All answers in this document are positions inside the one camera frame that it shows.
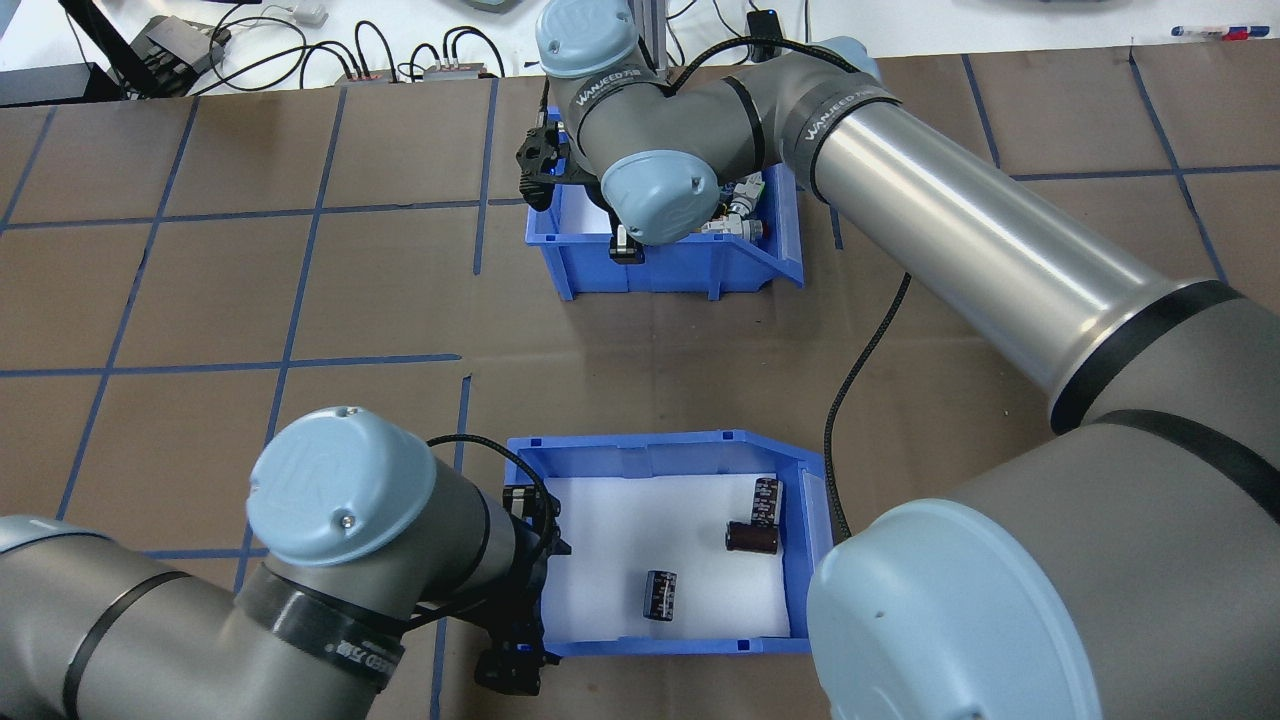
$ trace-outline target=black box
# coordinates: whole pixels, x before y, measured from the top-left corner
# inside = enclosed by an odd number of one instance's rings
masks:
[[[0,108],[119,100],[120,87],[97,67],[76,63],[0,73]]]

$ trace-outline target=capacitor label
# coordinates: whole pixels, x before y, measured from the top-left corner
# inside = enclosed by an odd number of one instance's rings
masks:
[[[676,574],[667,570],[649,570],[645,582],[644,616],[671,623],[676,619]]]

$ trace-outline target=black capacitor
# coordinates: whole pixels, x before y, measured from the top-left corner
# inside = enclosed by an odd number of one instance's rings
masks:
[[[751,500],[751,524],[762,528],[777,528],[782,515],[782,483],[774,478],[755,480],[755,497]]]
[[[724,550],[778,553],[778,529],[748,523],[730,523],[724,530]]]
[[[644,616],[671,623],[676,619],[676,574],[667,570],[649,570],[644,588]]]

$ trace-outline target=black band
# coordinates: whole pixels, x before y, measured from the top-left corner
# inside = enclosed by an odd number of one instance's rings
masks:
[[[1102,341],[1068,380],[1050,414],[1053,432],[1062,434],[1080,427],[1107,384],[1165,333],[1210,307],[1240,297],[1239,292],[1217,281],[1204,281],[1174,291],[1144,307]]]
[[[115,602],[99,616],[97,623],[90,628],[88,634],[81,641],[78,648],[76,648],[76,656],[72,659],[72,664],[67,667],[67,678],[63,679],[63,715],[67,715],[67,720],[79,720],[79,710],[77,707],[79,700],[79,684],[84,678],[84,669],[88,667],[90,659],[93,657],[93,651],[97,650],[99,643],[106,637],[108,630],[111,625],[124,615],[134,602],[142,600],[142,596],[156,589],[157,587],[168,583],[169,580],[177,580],[178,578],[189,578],[187,573],[179,570],[170,570],[169,573],[160,573],[159,575],[152,575],[146,580],[133,585],[133,588],[115,598]]]
[[[1181,447],[1226,475],[1280,524],[1280,470],[1247,446],[1208,425],[1155,410],[1117,410],[1097,421],[1144,430]]]
[[[399,638],[370,628],[271,571],[255,573],[236,605],[276,638],[379,692],[404,656]]]
[[[872,102],[901,105],[902,101],[873,76],[852,73],[818,83],[787,113],[782,126],[783,159],[818,200],[827,201],[818,191],[818,151],[840,120]]]
[[[764,169],[764,126],[760,123],[760,113],[755,109],[755,100],[746,91],[746,86],[733,76],[724,78],[724,85],[733,88],[733,94],[742,102],[746,110],[746,120],[751,123],[751,140],[755,142],[755,160],[751,163],[751,172],[758,173]]]
[[[582,123],[586,122],[586,117],[591,114],[605,97],[614,95],[616,92],[630,87],[632,85],[653,85],[662,88],[663,85],[658,81],[658,76],[653,74],[653,70],[644,65],[626,64],[609,68],[604,72],[596,73],[577,86],[577,92],[573,99],[561,106],[561,118],[570,120],[570,118],[576,117],[577,123],[572,128],[572,136],[579,137],[582,132]]]

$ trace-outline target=brown capacitor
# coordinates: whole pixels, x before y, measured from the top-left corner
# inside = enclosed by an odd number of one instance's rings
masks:
[[[748,523],[730,523],[728,529],[724,530],[724,548],[777,555],[778,529]]]

